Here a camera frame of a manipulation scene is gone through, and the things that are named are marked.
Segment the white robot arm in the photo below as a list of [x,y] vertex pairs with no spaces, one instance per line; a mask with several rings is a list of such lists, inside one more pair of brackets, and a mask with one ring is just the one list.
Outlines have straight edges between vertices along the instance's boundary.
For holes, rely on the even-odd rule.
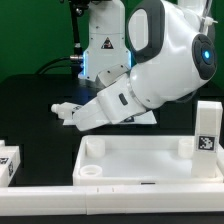
[[80,131],[144,117],[168,101],[183,98],[215,74],[217,57],[209,27],[213,0],[143,0],[128,20],[136,64],[102,71],[96,97],[76,110]]

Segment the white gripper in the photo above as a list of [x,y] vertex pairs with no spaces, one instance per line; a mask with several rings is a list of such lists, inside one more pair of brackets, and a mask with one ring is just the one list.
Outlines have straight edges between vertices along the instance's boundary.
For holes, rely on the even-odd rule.
[[80,131],[86,131],[144,114],[149,106],[146,101],[147,81],[139,73],[124,73],[119,76],[73,114],[76,127]]

